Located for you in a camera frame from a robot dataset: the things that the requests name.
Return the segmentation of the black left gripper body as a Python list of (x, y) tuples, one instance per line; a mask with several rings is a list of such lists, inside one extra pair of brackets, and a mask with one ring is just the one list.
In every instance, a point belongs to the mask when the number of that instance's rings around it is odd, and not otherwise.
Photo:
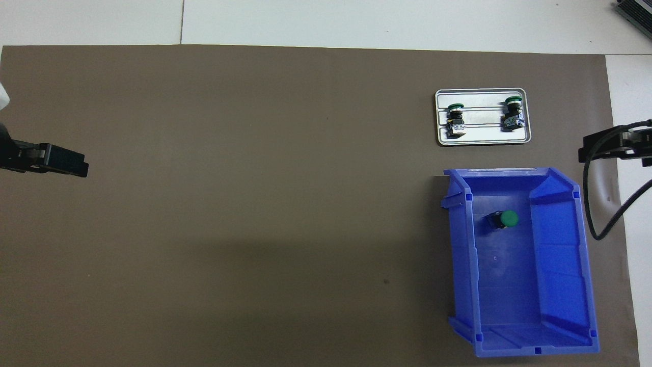
[(9, 131), (1, 123), (1, 168), (12, 171), (43, 171), (35, 165), (35, 158), (23, 155), (31, 148), (21, 148), (9, 134)]

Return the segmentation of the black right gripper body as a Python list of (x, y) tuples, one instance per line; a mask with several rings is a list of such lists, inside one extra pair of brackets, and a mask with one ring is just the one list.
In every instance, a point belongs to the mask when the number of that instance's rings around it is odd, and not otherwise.
[(636, 160), (641, 160), (643, 167), (651, 167), (651, 126), (632, 130), (633, 152)]

